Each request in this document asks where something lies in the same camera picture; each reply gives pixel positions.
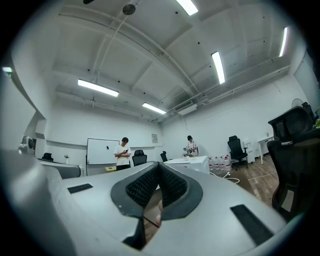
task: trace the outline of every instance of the air conditioner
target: air conditioner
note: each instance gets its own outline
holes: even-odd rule
[[[189,114],[195,110],[197,110],[197,104],[193,103],[192,100],[189,100],[175,108],[175,111],[178,112],[179,115],[184,116]]]
[[[34,155],[34,139],[29,136],[23,136],[18,150],[20,154]]]

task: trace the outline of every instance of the woman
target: woman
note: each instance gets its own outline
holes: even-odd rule
[[[190,135],[187,137],[187,139],[189,142],[188,146],[186,147],[186,151],[189,153],[189,156],[196,157],[198,155],[198,147],[196,145],[196,142]]]

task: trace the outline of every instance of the ceiling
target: ceiling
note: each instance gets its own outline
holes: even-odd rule
[[[210,102],[288,69],[294,48],[290,35],[284,56],[278,56],[283,29],[291,23],[269,2],[192,2],[198,12],[188,16],[175,0],[95,0],[87,5],[66,0],[53,21],[58,29],[52,65],[57,95],[160,120],[142,104],[174,115],[172,109],[190,98]],[[138,4],[134,14],[123,14],[126,4]],[[225,73],[221,85],[211,58],[215,51]],[[80,87],[79,78],[97,81],[119,96]]]

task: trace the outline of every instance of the ceiling light fixture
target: ceiling light fixture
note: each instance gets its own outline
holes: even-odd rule
[[[95,83],[87,82],[87,81],[84,81],[84,80],[81,80],[81,79],[78,79],[78,85],[79,86],[83,86],[83,87],[87,87],[89,89],[92,89],[92,90],[95,90],[95,91],[98,91],[98,92],[101,92],[101,93],[104,93],[104,94],[109,94],[109,95],[114,96],[114,97],[117,97],[118,94],[119,94],[118,91],[111,90],[111,89],[102,87],[100,85],[97,85]]]
[[[11,69],[11,67],[9,67],[9,66],[4,66],[4,67],[2,68],[2,70],[3,70],[4,72],[7,72],[7,73],[12,73],[12,69]]]
[[[224,68],[222,67],[220,54],[218,51],[216,51],[211,54],[211,57],[213,59],[214,65],[215,65],[216,72],[218,74],[219,83],[221,85],[226,81],[226,79],[225,79]]]
[[[194,5],[194,3],[191,0],[176,0],[179,5],[185,10],[185,12],[191,16],[192,14],[195,14],[198,12],[197,7]]]
[[[282,57],[282,55],[284,55],[284,50],[285,50],[286,41],[287,41],[287,35],[288,35],[288,28],[285,27],[283,30],[283,40],[282,40],[282,46],[281,46],[279,57]]]
[[[153,110],[153,111],[158,112],[158,113],[160,113],[162,115],[166,113],[165,111],[163,111],[163,110],[161,110],[161,109],[159,109],[159,108],[157,108],[155,106],[151,106],[150,104],[148,104],[146,102],[142,104],[142,107],[145,107],[147,109]]]

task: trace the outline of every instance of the whiteboard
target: whiteboard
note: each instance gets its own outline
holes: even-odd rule
[[[86,146],[86,164],[116,165],[117,159],[115,158],[114,150],[115,147],[119,145],[119,140],[88,138]]]

